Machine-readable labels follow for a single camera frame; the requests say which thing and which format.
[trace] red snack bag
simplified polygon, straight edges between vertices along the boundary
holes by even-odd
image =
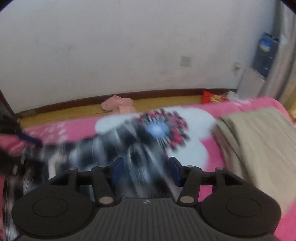
[[[215,95],[212,94],[210,92],[207,91],[203,91],[202,94],[202,104],[206,104],[206,103],[218,103],[218,102],[223,102],[223,101],[227,101],[228,99],[219,95]]]

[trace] pink slipper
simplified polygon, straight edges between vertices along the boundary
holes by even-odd
[[[113,95],[112,97],[105,100],[101,103],[101,108],[106,111],[115,110],[118,106],[121,105],[133,105],[133,100],[130,98],[121,98],[117,95]]]
[[[112,111],[112,114],[129,114],[129,113],[136,113],[136,112],[137,110],[133,106],[120,105],[114,111]]]

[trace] blurred cloth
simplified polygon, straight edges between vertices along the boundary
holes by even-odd
[[[213,130],[227,168],[286,211],[296,197],[296,129],[277,109],[221,117]]]

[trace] pink fabric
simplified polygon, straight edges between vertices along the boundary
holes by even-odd
[[[279,109],[288,119],[290,119],[284,107],[279,102],[271,98],[257,98],[229,101],[219,104],[197,104],[184,106],[184,108],[186,107],[202,109],[210,113],[214,118],[218,118],[222,115],[233,112],[246,112],[265,107],[274,107]],[[64,141],[77,141],[79,139],[95,135],[95,125],[99,119],[101,119],[101,117],[50,123],[43,126],[27,128],[26,133],[33,137],[42,139],[44,144],[57,144]],[[207,137],[201,140],[201,143],[205,146],[209,154],[207,165],[204,171],[214,171],[216,167],[224,167],[225,164],[223,162],[221,150],[214,138]],[[24,145],[24,142],[19,141],[16,137],[0,136],[0,146],[10,154],[19,154]],[[3,183],[1,182],[2,179],[0,179],[1,192],[3,190]],[[211,192],[211,187],[202,187],[199,200],[203,200],[206,196],[211,194]],[[275,232],[275,236],[282,241],[295,241],[295,223],[296,201],[291,206],[290,211],[282,217]]]

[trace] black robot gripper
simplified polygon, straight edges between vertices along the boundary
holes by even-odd
[[[171,198],[116,197],[124,160],[89,172],[70,168],[27,195],[12,209],[18,241],[63,240],[277,240],[278,203],[223,168],[203,172],[171,157],[167,170],[183,187]],[[79,193],[93,187],[95,202]],[[201,185],[213,193],[198,202]]]

